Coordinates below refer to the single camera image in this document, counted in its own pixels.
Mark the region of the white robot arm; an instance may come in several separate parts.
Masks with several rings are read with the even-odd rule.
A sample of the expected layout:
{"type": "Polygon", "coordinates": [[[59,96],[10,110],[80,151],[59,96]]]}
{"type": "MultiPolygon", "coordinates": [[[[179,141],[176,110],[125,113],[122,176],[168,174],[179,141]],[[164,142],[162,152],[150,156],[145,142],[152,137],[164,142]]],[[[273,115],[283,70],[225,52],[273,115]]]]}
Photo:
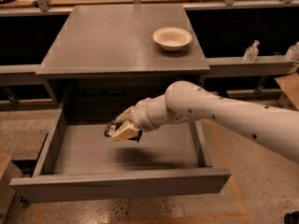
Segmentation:
{"type": "Polygon", "coordinates": [[[172,83],[163,95],[139,101],[105,131],[117,141],[140,138],[163,125],[212,119],[299,163],[299,112],[223,98],[188,82],[172,83]]]}

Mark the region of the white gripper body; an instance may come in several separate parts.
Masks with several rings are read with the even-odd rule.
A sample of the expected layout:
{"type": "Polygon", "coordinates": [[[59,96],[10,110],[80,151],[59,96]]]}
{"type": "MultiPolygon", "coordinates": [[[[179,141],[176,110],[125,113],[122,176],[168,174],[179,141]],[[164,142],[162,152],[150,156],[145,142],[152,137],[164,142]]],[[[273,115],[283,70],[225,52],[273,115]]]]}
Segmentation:
{"type": "Polygon", "coordinates": [[[150,103],[150,98],[139,101],[132,109],[131,121],[142,132],[151,132],[157,130],[148,115],[147,106],[150,103]]]}

